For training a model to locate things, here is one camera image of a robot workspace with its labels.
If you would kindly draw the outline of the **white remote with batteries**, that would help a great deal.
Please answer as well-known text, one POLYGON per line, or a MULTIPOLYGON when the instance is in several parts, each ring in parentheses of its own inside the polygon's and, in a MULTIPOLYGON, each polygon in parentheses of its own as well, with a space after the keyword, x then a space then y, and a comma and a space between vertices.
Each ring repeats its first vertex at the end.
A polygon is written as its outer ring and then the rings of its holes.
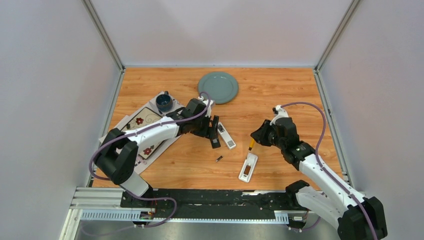
POLYGON ((242 182, 249 183, 252 178, 257 161, 257 155, 253 153, 248 153, 238 175, 238 179, 242 182))

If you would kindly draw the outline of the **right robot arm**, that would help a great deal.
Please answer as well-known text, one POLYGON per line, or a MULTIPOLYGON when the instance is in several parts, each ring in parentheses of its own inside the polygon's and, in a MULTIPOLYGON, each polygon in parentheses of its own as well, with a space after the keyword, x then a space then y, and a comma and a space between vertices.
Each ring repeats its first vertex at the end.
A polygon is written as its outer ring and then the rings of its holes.
POLYGON ((381 240, 388 236, 383 204, 367 198, 327 168, 317 151, 301 141, 290 117, 264 120, 250 135, 262 146, 280 149, 284 160, 310 178, 321 191, 298 180, 286 187, 286 205, 309 209, 332 225, 341 240, 381 240))

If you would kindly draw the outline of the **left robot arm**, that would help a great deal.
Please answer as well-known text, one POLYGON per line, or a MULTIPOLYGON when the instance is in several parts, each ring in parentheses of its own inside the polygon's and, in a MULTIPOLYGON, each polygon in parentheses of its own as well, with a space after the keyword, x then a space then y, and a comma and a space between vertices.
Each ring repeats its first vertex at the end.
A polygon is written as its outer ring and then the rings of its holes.
POLYGON ((129 194, 140 207, 148 207, 153 201, 149 184, 135 171, 140 152, 153 144, 192 133, 211 139, 210 126, 214 101, 209 97, 193 98, 186 107, 168 113, 160 120, 134 130, 121 131, 114 128, 108 132, 103 143, 90 159, 89 169, 97 166, 106 176, 129 194))

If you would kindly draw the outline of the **white remote with QR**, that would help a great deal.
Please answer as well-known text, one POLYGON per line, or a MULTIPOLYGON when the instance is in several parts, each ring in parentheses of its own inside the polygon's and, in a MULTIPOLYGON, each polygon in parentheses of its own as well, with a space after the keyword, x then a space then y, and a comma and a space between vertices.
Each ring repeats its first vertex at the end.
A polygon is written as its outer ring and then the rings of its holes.
POLYGON ((230 136, 229 132, 226 130, 226 128, 220 121, 218 122, 217 130, 218 134, 224 140, 224 143, 229 150, 232 150, 237 146, 233 138, 230 136))

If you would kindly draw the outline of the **yellow handled screwdriver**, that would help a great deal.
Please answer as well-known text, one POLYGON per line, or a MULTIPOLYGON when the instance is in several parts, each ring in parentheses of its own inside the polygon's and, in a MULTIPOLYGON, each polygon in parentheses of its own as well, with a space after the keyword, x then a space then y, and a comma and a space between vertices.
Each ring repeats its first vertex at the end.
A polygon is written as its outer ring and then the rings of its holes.
POLYGON ((249 147, 248 147, 248 151, 250 152, 253 147, 255 146, 256 141, 252 138, 250 143, 249 143, 249 147))

